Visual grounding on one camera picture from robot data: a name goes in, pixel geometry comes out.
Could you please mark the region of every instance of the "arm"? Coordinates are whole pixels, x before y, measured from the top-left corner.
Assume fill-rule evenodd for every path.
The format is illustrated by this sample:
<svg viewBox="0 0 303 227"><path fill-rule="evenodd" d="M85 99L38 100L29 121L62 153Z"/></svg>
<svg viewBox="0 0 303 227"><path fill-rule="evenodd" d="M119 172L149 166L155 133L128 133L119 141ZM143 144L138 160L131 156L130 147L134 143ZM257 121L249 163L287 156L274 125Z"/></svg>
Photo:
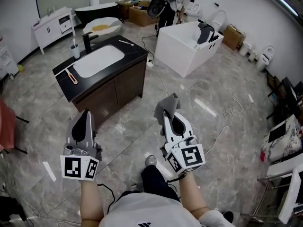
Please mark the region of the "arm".
<svg viewBox="0 0 303 227"><path fill-rule="evenodd" d="M81 181L81 227L98 227L104 217L98 185L95 181Z"/></svg>
<svg viewBox="0 0 303 227"><path fill-rule="evenodd" d="M177 22L178 24L181 23L182 18L183 18L183 15L184 15L184 12L185 12L185 8L182 7L182 9L181 9L181 11L180 11L180 13L179 13L179 18L178 18L178 22Z"/></svg>
<svg viewBox="0 0 303 227"><path fill-rule="evenodd" d="M179 184L182 205L196 219L199 219L209 211L192 172L187 173L187 175L179 181Z"/></svg>

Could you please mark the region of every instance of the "freestanding bathtub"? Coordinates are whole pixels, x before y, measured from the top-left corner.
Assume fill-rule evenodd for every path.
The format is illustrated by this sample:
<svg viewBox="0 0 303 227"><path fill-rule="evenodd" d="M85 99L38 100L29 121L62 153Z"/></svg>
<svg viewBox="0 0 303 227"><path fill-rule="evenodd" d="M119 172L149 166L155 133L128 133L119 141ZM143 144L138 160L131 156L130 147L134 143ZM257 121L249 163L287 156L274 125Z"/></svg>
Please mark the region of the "freestanding bathtub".
<svg viewBox="0 0 303 227"><path fill-rule="evenodd" d="M96 18L118 17L118 5L114 2L74 9L74 11L83 25Z"/></svg>
<svg viewBox="0 0 303 227"><path fill-rule="evenodd" d="M201 30L200 22L190 22L172 25L160 29L155 58L160 60L182 77L201 66L218 50L223 36L218 32L218 38L212 42L205 42L196 47Z"/></svg>

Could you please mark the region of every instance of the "black pants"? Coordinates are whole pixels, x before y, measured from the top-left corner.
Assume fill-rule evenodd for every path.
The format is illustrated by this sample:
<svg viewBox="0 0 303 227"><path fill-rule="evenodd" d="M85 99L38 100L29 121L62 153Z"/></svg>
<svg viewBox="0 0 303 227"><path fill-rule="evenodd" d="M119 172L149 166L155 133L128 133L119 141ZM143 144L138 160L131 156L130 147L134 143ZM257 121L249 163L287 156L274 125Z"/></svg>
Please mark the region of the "black pants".
<svg viewBox="0 0 303 227"><path fill-rule="evenodd" d="M160 14L159 30L166 26L171 26L174 23L175 11L171 9L170 4L167 4Z"/></svg>
<svg viewBox="0 0 303 227"><path fill-rule="evenodd" d="M175 193L175 191L167 186L164 177L155 166L151 165L146 167L141 173L141 178L143 181L144 192L156 194L162 197L179 201L179 198ZM120 198L129 195L130 193L136 193L136 192L139 191L134 191L134 192L126 191L121 194Z"/></svg>

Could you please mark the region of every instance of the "black faucet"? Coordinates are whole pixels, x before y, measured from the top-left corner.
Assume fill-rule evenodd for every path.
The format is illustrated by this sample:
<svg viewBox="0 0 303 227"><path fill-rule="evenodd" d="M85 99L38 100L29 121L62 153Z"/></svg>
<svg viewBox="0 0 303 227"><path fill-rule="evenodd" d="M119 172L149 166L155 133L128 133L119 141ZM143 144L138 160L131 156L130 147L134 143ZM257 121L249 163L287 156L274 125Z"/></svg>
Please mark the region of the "black faucet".
<svg viewBox="0 0 303 227"><path fill-rule="evenodd" d="M90 31L90 32L82 35L86 54L89 54L92 52L91 46L90 46L90 41L99 37L99 35L94 35L94 36L89 37L89 34L91 34L91 33L92 32Z"/></svg>

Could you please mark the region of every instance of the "faucet handle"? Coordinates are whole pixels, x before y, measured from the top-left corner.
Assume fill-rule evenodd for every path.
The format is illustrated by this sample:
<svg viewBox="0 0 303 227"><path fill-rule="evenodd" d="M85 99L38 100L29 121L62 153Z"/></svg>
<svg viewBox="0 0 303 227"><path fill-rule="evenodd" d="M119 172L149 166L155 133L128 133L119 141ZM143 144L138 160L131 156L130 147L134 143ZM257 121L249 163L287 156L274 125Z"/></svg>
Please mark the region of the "faucet handle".
<svg viewBox="0 0 303 227"><path fill-rule="evenodd" d="M84 38L84 37L86 37L86 36L89 36L89 34L91 34L92 32L91 31L89 31L88 33L86 33L86 34L84 34L84 35L82 35L82 37Z"/></svg>

